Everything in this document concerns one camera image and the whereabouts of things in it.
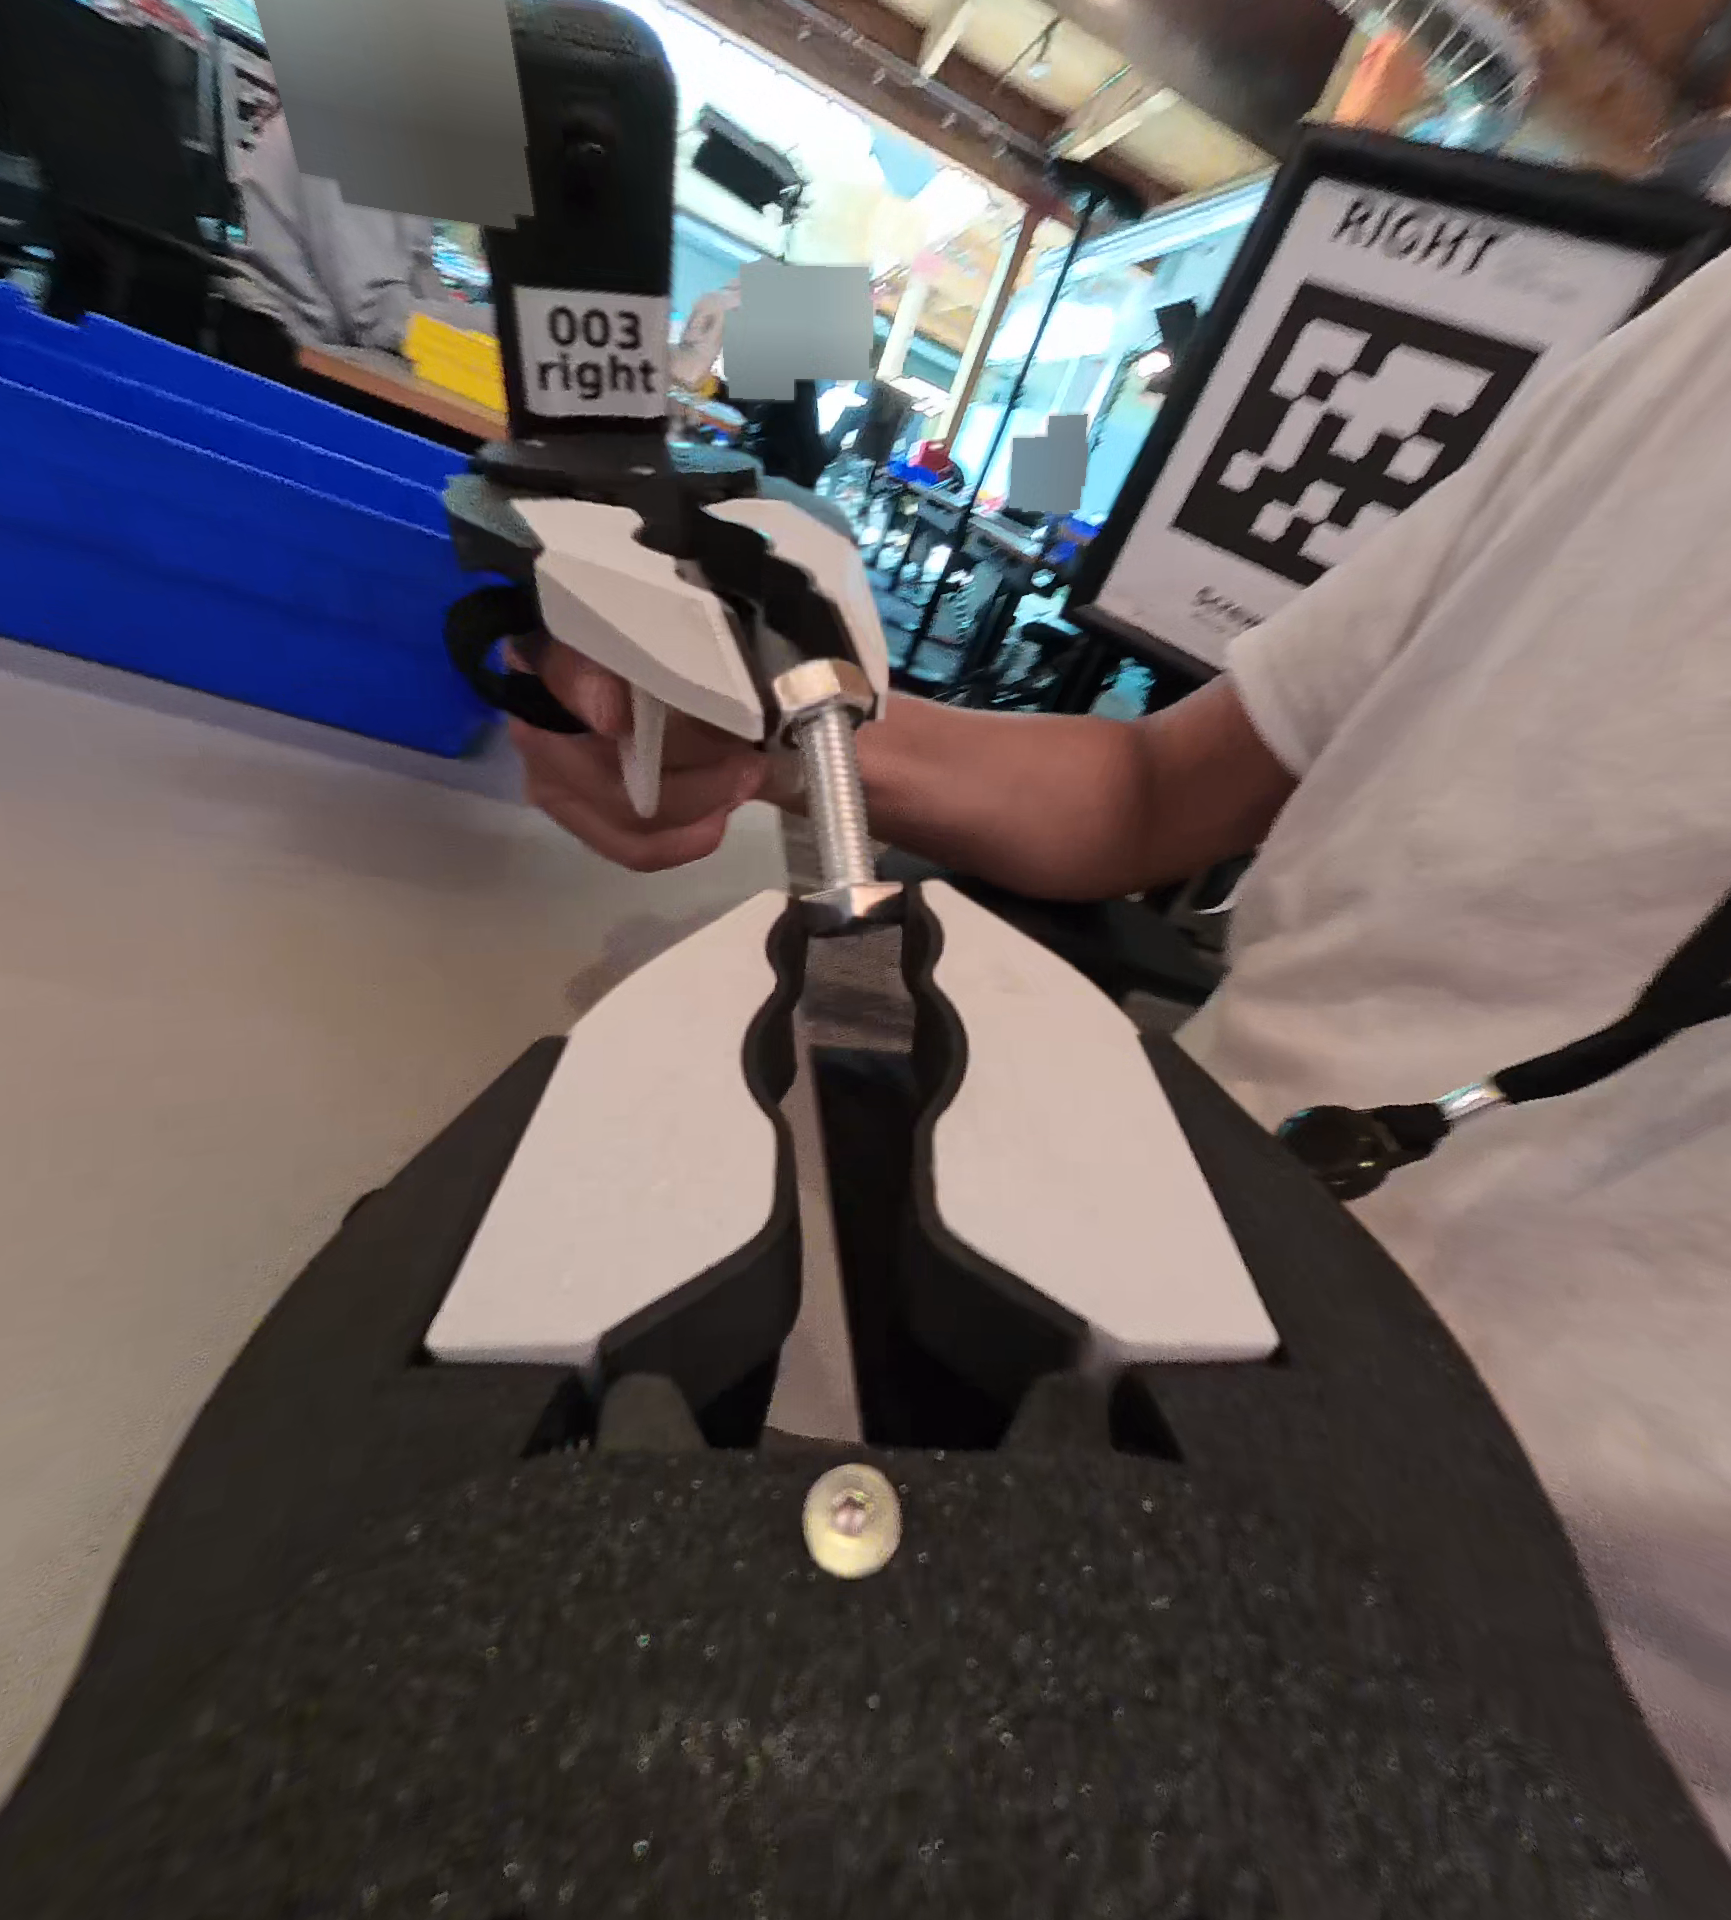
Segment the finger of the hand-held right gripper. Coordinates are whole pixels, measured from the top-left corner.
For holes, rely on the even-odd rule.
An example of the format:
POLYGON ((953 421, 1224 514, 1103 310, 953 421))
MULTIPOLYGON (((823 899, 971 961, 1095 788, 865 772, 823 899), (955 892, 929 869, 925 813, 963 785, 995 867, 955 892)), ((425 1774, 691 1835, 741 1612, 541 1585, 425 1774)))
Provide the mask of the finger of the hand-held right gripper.
POLYGON ((597 501, 525 501, 543 633, 727 737, 765 738, 761 696, 723 603, 643 543, 641 517, 597 501))
POLYGON ((751 603, 763 685, 801 660, 851 660, 869 686, 867 718, 889 694, 889 652, 849 523, 817 497, 729 497, 705 511, 737 537, 707 538, 707 575, 751 603))

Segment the person in white shirt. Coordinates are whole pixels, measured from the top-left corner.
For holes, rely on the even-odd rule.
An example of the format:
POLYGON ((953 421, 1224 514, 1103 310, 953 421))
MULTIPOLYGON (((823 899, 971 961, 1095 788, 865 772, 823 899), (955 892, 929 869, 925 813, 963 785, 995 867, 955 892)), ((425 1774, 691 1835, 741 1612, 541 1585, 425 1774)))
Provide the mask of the person in white shirt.
MULTIPOLYGON (((1258 1123, 1618 1016, 1731 888, 1731 251, 1226 676, 1296 787, 1178 1044, 1258 1123)), ((1356 1215, 1498 1403, 1731 1857, 1731 1019, 1458 1128, 1356 1215)))

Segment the person's right hand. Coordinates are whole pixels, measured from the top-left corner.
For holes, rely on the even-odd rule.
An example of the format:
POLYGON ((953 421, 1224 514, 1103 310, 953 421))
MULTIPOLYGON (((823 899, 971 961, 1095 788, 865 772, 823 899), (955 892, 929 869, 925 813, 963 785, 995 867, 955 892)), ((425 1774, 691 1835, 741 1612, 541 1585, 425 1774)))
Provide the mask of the person's right hand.
POLYGON ((705 861, 739 808, 785 792, 755 746, 677 716, 663 735, 657 807, 639 814, 623 771, 635 733, 631 686, 557 642, 541 650, 537 676, 583 730, 543 733, 509 723, 525 797, 583 848, 623 870, 657 874, 705 861))

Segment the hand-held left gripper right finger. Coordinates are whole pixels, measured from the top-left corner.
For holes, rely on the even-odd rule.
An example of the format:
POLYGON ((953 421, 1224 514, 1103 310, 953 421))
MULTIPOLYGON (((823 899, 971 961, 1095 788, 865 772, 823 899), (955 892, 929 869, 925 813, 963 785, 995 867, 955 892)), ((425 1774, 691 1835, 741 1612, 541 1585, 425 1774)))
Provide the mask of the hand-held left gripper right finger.
POLYGON ((951 1370, 1254 1364, 1278 1336, 1138 1028, 945 880, 907 892, 905 1314, 951 1370))

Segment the wooden table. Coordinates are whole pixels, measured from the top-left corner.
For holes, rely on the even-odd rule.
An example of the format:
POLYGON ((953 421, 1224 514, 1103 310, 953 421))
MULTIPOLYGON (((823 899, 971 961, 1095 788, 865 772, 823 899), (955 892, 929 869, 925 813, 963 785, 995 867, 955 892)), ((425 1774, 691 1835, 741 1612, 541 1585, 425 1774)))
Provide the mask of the wooden table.
POLYGON ((461 449, 505 439, 501 404, 459 397, 389 352, 301 346, 297 366, 311 393, 367 418, 397 422, 409 433, 461 449))

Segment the grey desk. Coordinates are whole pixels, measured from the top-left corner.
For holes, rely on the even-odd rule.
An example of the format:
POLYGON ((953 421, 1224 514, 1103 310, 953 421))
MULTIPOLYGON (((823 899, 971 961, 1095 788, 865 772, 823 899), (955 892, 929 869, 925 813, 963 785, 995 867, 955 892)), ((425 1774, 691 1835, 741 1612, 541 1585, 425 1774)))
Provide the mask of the grey desk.
POLYGON ((619 872, 465 763, 0 638, 0 1803, 261 1314, 529 1044, 783 878, 619 872))

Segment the yellow plastic bins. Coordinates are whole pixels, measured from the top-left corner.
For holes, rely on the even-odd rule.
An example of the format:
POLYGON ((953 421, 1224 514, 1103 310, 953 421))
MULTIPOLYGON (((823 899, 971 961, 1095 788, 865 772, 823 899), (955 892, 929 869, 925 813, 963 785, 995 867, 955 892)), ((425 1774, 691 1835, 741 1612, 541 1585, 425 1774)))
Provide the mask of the yellow plastic bins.
POLYGON ((501 408, 503 366, 491 330, 417 310, 403 332, 403 357, 417 378, 475 406, 501 408))

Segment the silver hex bolt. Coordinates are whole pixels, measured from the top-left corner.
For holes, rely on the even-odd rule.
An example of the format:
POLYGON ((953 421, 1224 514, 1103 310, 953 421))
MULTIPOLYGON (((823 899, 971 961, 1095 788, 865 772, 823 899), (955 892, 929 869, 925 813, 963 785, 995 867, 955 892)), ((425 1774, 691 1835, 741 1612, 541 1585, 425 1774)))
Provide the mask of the silver hex bolt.
POLYGON ((887 925, 903 910, 903 888, 877 876, 855 733, 855 713, 837 702, 813 709, 789 730, 819 861, 819 886, 799 901, 815 939, 887 925))

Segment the person's right forearm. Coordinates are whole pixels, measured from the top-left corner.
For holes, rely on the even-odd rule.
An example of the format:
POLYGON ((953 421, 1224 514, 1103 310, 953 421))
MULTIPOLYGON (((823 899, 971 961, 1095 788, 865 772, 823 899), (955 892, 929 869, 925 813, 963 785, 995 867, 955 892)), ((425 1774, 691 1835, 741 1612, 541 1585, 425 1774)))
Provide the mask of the person's right forearm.
POLYGON ((1130 899, 1254 852, 1296 787, 1226 680, 1136 721, 897 696, 855 757, 875 840, 1049 903, 1130 899))

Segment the black framed marker sign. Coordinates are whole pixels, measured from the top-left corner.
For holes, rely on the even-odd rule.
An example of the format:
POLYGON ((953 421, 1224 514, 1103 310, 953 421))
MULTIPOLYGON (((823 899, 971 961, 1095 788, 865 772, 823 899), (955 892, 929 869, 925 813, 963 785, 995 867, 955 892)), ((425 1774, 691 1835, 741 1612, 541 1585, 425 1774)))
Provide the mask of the black framed marker sign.
POLYGON ((1731 248, 1674 184, 1314 126, 1276 171, 1071 585, 1105 660, 1200 679, 1731 248))

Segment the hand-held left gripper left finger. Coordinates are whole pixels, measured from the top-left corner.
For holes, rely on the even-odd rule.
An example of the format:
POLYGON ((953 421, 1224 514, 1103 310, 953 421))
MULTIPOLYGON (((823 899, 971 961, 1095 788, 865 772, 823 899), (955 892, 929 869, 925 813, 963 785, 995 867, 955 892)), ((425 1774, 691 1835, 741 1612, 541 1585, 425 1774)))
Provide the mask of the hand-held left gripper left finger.
POLYGON ((425 1333, 433 1363, 587 1373, 767 1224, 777 1135, 741 1050, 787 903, 745 901, 577 1021, 425 1333))

